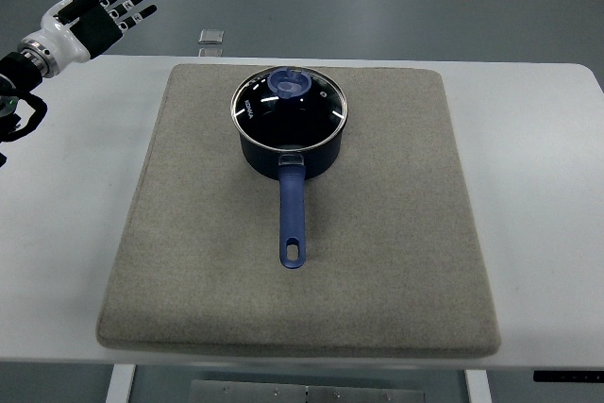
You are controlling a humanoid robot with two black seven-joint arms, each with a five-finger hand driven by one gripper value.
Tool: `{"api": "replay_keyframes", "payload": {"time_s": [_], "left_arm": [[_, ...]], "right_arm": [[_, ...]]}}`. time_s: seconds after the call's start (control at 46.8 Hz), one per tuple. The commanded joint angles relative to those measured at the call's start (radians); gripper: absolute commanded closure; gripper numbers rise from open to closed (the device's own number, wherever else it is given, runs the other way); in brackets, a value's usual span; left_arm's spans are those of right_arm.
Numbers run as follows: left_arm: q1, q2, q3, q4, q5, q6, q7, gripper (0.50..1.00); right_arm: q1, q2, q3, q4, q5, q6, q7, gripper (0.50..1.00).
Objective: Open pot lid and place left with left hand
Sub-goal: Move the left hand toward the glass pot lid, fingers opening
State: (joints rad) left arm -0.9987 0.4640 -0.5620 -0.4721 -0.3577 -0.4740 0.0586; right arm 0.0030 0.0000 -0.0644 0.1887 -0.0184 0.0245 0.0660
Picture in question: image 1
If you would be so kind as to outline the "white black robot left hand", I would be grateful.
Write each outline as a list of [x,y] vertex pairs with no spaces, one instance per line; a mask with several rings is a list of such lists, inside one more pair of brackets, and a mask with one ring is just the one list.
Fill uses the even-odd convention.
[[53,77],[71,63],[84,63],[108,51],[124,35],[157,11],[145,0],[61,0],[47,10],[41,28],[27,35],[18,52],[43,77]]

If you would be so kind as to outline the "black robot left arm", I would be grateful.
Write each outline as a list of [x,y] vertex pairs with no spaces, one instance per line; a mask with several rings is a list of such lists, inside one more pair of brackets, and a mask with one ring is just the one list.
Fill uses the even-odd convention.
[[[48,107],[32,91],[47,72],[44,61],[30,50],[11,52],[1,59],[1,142],[13,143],[32,133],[42,122]],[[33,112],[24,126],[17,113],[19,102]]]

